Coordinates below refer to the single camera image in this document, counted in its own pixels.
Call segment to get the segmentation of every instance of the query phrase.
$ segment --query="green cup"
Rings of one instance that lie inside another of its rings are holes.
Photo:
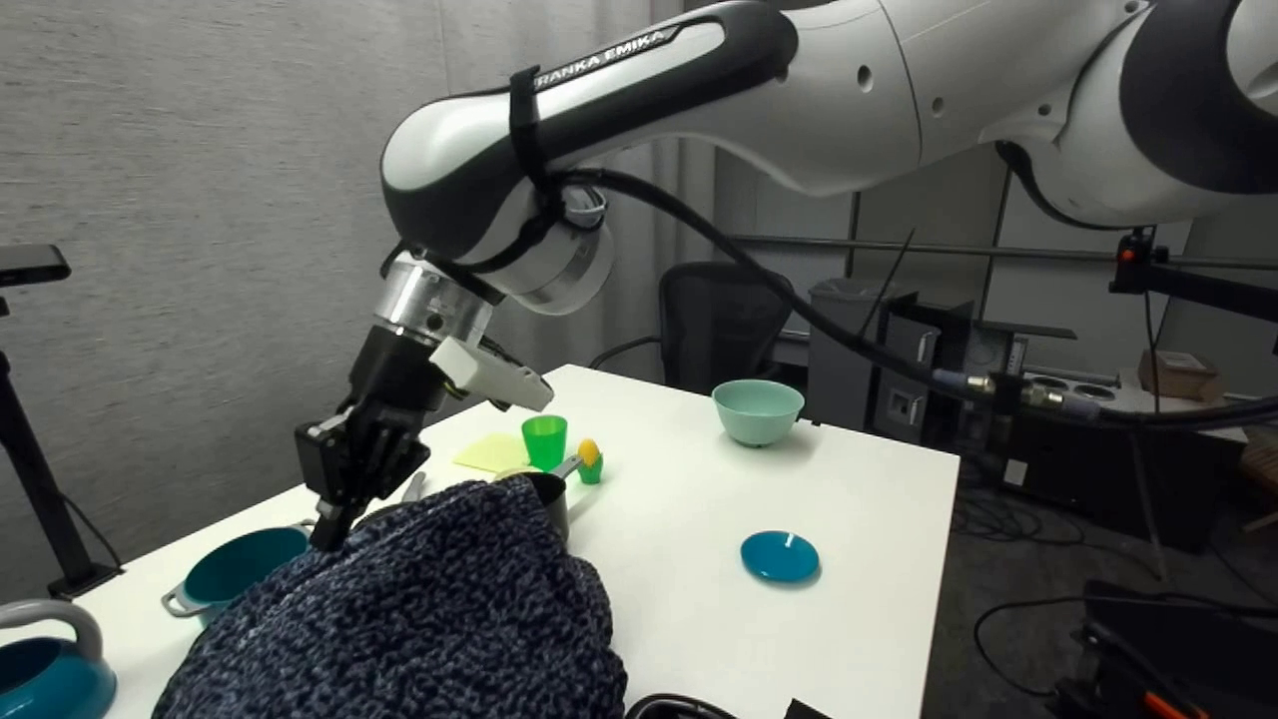
[[[556,472],[567,453],[567,419],[564,417],[533,417],[523,419],[527,464],[541,472]]]

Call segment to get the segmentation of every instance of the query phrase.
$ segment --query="small bowl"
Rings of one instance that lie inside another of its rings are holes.
[[[791,436],[801,396],[775,381],[730,381],[716,392],[720,423],[735,443],[766,447]]]

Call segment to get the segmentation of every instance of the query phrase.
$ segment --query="white table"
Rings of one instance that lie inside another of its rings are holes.
[[[572,491],[572,551],[602,574],[627,704],[688,690],[742,719],[791,700],[827,717],[917,717],[948,558],[957,460],[835,427],[796,427],[769,453],[735,447],[716,405],[588,369],[558,369],[551,413],[600,440],[602,487]],[[474,481],[450,464],[523,413],[470,408],[422,431],[426,487]],[[120,676],[112,717],[149,717],[196,641],[160,596],[217,543],[306,520],[294,487],[127,562],[83,596]],[[750,581],[739,543],[787,527],[824,551],[817,585]]]

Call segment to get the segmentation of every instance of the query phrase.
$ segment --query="blue knit fabric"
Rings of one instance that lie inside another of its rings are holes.
[[[623,717],[591,562],[527,484],[465,484],[277,570],[188,653],[154,717]]]

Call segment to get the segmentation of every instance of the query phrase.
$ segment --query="lab equipment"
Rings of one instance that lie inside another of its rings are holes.
[[[1130,231],[1278,194],[1273,29],[1265,0],[735,0],[411,112],[383,152],[398,250],[353,400],[294,431],[310,543],[338,547],[426,460],[417,436],[445,392],[549,408],[551,387],[482,343],[497,304],[584,308],[616,259],[602,194],[658,200],[584,163],[690,136],[827,198],[997,144],[1049,215]],[[1022,405],[985,377],[923,381]],[[1102,419],[1070,396],[1034,405]]]

